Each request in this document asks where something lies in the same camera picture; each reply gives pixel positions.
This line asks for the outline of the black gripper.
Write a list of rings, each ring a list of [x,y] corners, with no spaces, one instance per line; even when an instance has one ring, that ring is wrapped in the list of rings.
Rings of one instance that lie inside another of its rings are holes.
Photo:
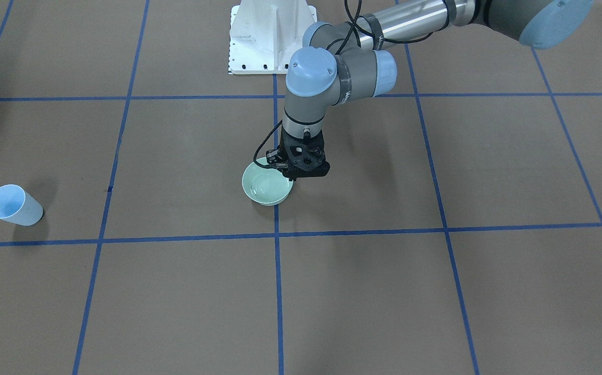
[[[325,177],[331,168],[324,150],[324,133],[298,139],[282,130],[280,148],[265,152],[266,168],[279,171],[289,181]]]

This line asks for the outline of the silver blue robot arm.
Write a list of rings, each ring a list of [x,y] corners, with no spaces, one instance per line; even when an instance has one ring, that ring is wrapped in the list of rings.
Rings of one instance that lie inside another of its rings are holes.
[[[408,1],[372,14],[347,11],[343,24],[317,22],[303,34],[286,77],[279,145],[253,157],[290,181],[324,177],[330,164],[322,126],[327,108],[388,93],[398,78],[387,48],[434,33],[481,24],[534,49],[566,40],[586,19],[592,1]]]

